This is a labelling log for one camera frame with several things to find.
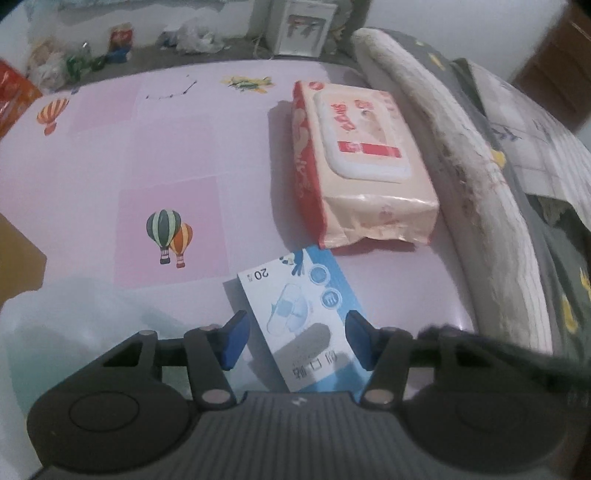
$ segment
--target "hot air balloon print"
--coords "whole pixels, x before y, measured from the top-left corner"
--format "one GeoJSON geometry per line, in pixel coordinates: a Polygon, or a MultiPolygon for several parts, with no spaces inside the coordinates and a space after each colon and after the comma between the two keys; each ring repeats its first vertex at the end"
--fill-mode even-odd
{"type": "Polygon", "coordinates": [[[181,227],[181,216],[174,210],[160,210],[149,216],[146,223],[148,236],[160,247],[160,263],[170,263],[168,247],[181,227]]]}
{"type": "Polygon", "coordinates": [[[191,243],[193,239],[193,229],[186,223],[181,223],[181,228],[178,229],[177,234],[173,237],[173,241],[170,242],[170,249],[177,256],[177,268],[184,268],[184,251],[191,243]]]}
{"type": "Polygon", "coordinates": [[[56,129],[56,119],[64,111],[70,101],[67,98],[58,98],[48,103],[41,111],[37,114],[37,121],[41,125],[46,125],[45,136],[52,134],[56,129]]]}

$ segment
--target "red snack bag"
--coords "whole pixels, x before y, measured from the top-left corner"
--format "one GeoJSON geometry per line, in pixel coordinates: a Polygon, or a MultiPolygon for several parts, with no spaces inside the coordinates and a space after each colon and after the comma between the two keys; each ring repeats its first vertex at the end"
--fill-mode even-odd
{"type": "Polygon", "coordinates": [[[0,138],[43,94],[8,63],[0,60],[0,138]]]}

